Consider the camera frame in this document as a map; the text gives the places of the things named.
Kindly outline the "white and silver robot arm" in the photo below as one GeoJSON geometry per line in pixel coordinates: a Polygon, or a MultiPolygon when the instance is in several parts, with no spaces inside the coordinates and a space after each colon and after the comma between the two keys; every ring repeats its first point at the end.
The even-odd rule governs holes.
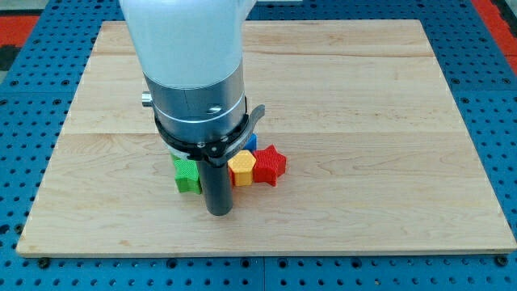
{"type": "Polygon", "coordinates": [[[157,126],[188,143],[231,133],[246,113],[242,25],[255,0],[120,0],[157,126]]]}

